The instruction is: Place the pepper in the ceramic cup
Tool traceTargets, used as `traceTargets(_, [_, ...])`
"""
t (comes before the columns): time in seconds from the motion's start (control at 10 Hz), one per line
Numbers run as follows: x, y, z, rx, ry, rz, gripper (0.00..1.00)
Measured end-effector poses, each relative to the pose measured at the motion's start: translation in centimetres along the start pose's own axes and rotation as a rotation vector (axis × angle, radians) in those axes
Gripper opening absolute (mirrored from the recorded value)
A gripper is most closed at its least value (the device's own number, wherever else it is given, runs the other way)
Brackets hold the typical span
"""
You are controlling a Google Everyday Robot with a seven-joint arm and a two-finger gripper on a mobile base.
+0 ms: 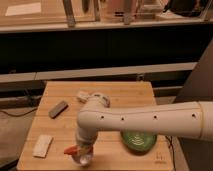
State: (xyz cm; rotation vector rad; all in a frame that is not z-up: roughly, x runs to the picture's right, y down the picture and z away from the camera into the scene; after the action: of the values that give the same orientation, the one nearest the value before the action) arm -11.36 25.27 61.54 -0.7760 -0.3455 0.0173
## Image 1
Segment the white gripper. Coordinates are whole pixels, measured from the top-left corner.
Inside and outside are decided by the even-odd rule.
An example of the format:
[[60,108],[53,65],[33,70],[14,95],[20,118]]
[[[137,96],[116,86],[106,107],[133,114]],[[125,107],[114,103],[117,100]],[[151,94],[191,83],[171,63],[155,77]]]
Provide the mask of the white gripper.
[[76,135],[77,154],[79,156],[90,154],[93,152],[93,145],[96,138],[84,138],[79,134]]

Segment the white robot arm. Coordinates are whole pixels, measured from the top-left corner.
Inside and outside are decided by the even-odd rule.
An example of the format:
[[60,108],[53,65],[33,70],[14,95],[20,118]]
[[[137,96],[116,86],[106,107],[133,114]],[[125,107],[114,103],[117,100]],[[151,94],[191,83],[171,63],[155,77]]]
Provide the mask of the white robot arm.
[[78,155],[89,153],[100,131],[135,131],[213,141],[213,102],[111,108],[105,95],[94,93],[77,113]]

